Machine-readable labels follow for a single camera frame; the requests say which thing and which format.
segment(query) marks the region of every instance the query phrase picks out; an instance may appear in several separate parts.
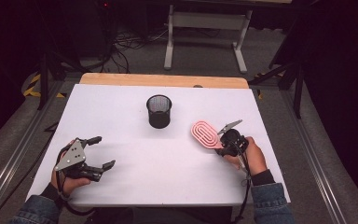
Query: person's right hand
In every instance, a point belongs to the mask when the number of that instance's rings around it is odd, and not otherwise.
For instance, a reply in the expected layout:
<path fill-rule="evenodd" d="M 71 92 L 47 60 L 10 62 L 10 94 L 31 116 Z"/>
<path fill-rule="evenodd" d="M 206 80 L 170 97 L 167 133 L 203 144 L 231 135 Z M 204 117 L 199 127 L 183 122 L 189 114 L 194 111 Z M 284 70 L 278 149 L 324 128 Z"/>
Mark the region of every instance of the person's right hand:
<path fill-rule="evenodd" d="M 246 148 L 244 153 L 246 153 L 246 157 L 248 159 L 251 175 L 257 175 L 263 171 L 266 171 L 266 159 L 264 158 L 260 147 L 255 144 L 253 137 L 246 137 L 246 139 L 249 142 L 249 146 Z M 237 169 L 240 169 L 240 161 L 237 157 L 226 155 L 224 158 L 234 164 Z"/>

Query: white metal frame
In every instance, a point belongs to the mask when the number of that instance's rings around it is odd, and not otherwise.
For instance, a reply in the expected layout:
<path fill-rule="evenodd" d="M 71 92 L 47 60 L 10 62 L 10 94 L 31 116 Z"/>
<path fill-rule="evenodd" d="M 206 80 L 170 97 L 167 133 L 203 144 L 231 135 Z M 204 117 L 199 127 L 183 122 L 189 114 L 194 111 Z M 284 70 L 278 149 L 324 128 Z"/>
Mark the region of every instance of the white metal frame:
<path fill-rule="evenodd" d="M 165 52 L 164 69 L 172 68 L 173 55 L 173 27 L 192 27 L 192 28 L 210 28 L 239 30 L 240 35 L 237 42 L 232 43 L 238 67 L 242 73 L 247 72 L 245 61 L 242 56 L 241 47 L 249 22 L 252 17 L 252 10 L 247 10 L 245 15 L 223 15 L 208 13 L 174 12 L 173 5 L 170 5 L 168 17 L 168 43 Z"/>

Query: table leg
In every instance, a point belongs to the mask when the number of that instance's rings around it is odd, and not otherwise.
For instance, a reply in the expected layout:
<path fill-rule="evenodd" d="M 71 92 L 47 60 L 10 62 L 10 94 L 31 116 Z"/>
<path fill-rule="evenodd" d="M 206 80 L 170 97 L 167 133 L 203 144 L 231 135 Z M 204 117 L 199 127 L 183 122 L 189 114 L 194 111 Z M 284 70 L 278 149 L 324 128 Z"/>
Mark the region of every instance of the table leg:
<path fill-rule="evenodd" d="M 246 31 L 248 30 L 249 22 L 252 17 L 252 10 L 246 11 L 245 17 L 243 17 L 243 23 L 241 27 L 240 37 L 238 38 L 238 42 L 232 43 L 232 47 L 234 48 L 235 57 L 237 58 L 238 67 L 240 68 L 241 73 L 246 73 L 248 70 L 245 65 L 245 61 L 243 60 L 241 47 L 243 43 L 243 39 L 245 38 Z"/>
<path fill-rule="evenodd" d="M 173 5 L 170 5 L 170 14 L 168 16 L 168 44 L 165 52 L 164 69 L 170 70 L 172 68 L 172 54 L 173 54 Z"/>

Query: pink sponge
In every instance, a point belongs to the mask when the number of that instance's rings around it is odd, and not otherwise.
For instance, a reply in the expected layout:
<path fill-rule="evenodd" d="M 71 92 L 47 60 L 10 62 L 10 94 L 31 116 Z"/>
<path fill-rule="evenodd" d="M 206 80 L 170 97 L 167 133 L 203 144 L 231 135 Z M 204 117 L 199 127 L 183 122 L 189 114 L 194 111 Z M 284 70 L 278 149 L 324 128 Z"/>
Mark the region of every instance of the pink sponge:
<path fill-rule="evenodd" d="M 217 135 L 217 131 L 204 120 L 197 121 L 191 128 L 191 133 L 207 148 L 223 148 L 219 135 Z"/>

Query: wooden table edge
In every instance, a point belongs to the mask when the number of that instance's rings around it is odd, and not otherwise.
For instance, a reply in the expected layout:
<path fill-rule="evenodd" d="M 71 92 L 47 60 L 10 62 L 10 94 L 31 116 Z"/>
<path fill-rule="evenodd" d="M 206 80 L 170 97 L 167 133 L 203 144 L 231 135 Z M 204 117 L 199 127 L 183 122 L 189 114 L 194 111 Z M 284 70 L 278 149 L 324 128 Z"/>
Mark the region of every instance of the wooden table edge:
<path fill-rule="evenodd" d="M 174 75 L 85 73 L 80 84 L 117 86 L 204 87 L 249 89 L 243 77 L 195 77 Z"/>

